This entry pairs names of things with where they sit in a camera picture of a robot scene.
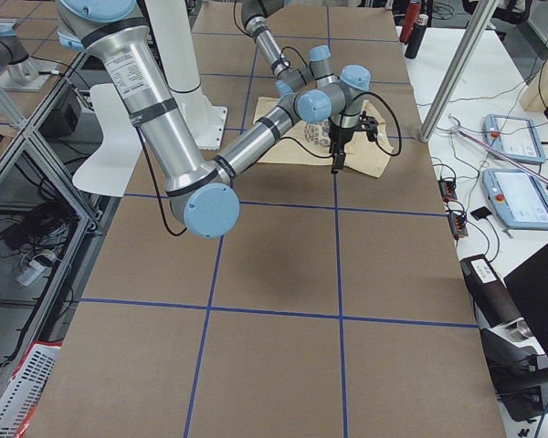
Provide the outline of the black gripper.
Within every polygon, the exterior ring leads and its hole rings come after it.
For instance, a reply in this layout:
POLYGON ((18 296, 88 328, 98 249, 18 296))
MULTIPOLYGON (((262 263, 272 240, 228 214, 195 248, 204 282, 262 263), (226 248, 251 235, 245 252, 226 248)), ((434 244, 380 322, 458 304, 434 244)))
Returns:
POLYGON ((378 121, 375 117, 367 115, 364 110, 356 119, 353 126, 346 127, 343 125, 343 120, 346 115, 341 114, 340 121, 336 123, 329 119, 329 139, 332 155, 331 174, 337 174, 344 167, 345 151, 344 146, 353 139, 356 132, 364 132, 369 142, 376 142, 378 137, 378 121))

